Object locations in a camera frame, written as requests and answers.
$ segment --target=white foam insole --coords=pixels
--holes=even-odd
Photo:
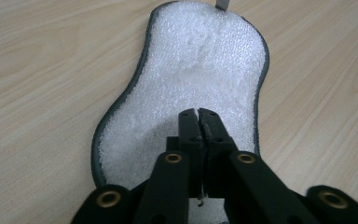
[[[132,189],[146,180],[166,137],[178,134],[177,115],[189,108],[218,113],[238,148],[254,151],[255,93],[265,57],[257,30],[234,13],[195,2],[161,9],[138,83],[103,131],[107,182]],[[192,203],[190,223],[227,221],[221,201]]]

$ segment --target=foam padding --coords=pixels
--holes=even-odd
[[[239,150],[259,154],[258,95],[268,68],[266,42],[241,16],[197,2],[157,7],[135,74],[94,134],[96,185],[144,182],[189,108],[215,111]],[[190,202],[189,223],[227,221],[222,200],[197,203]]]

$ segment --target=black metal frame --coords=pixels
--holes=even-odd
[[[188,198],[224,198],[231,224],[358,223],[358,202],[327,186],[301,196],[263,160],[238,151],[218,114],[179,114],[179,136],[167,138],[152,175],[133,190],[94,190],[73,219],[81,223],[187,223]]]

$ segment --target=wood grain surface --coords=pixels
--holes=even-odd
[[[0,223],[69,223],[94,190],[93,132],[163,2],[0,0]],[[270,50],[265,161],[301,194],[325,184],[358,201],[358,0],[233,0],[229,10]]]

